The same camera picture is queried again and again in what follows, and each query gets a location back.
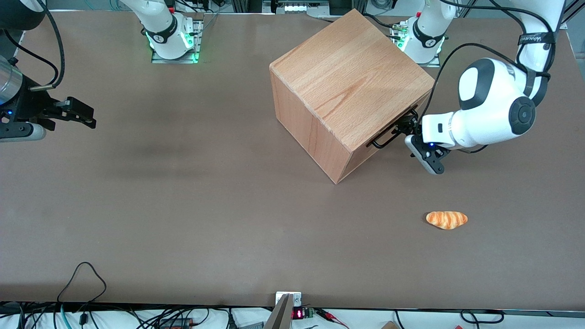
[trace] bread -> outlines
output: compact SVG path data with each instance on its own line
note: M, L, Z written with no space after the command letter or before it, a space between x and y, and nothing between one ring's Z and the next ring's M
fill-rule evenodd
M433 211L426 215L426 221L442 229L454 229L467 223L467 216L458 211Z

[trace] brown table surface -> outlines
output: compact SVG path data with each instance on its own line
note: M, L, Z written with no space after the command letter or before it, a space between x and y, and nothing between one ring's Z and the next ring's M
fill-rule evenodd
M297 290L326 307L585 310L585 88L565 32L525 136L455 152L441 176L398 141L335 186L276 121L268 70L326 22L222 15L199 64L161 65L132 13L54 15L67 70L51 94L98 126L0 145L0 300L54 300L90 261L110 302L266 306ZM519 29L456 19L448 34L444 54L513 56ZM47 20L24 45L58 63ZM458 109L458 76L486 55L449 61L431 113ZM423 222L434 210L469 222L441 231ZM99 290L85 268L64 300Z

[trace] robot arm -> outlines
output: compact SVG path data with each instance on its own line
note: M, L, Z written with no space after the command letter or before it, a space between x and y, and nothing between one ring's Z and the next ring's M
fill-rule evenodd
M36 28L48 12L44 0L42 5L40 1L1 0L0 30ZM138 16L151 47L160 57L176 59L194 47L193 20L171 13L163 0L122 1ZM47 130L55 130L53 119L95 128L93 108L73 97L55 100L47 92L51 86L39 86L20 72L17 62L0 56L0 142L43 139Z
M138 16L152 49L164 59L177 59L195 46L193 18L171 13L163 0L120 0Z
M564 0L512 3L543 17L556 35ZM536 106L546 93L548 78L542 73L552 64L555 36L547 33L548 27L533 16L522 13L520 18L526 33L520 38L517 63L526 71L489 58L475 61L459 79L460 110L424 115L422 138L407 136L405 143L431 174L444 172L440 160L450 150L516 138L534 123Z

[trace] metal mounting plate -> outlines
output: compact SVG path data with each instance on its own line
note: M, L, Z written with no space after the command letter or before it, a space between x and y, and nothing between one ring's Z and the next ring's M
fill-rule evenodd
M195 32L196 35L189 37L188 41L192 41L195 46L189 49L185 55L177 59L164 59L160 57L154 50L152 51L152 59L150 60L153 64L196 64L199 62L199 52L201 51L201 35L203 31L203 21L194 20L192 28L189 26L187 33Z
M301 306L301 293L300 292L276 292L276 301L274 302L274 304L278 304L278 301L280 300L280 297L282 297L284 294L292 294L294 296L294 307L300 307Z

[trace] wooden cube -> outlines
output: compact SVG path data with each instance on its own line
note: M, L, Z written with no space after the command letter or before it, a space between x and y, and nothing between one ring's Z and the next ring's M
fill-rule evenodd
M276 117L336 184L433 84L356 10L272 62L270 79Z

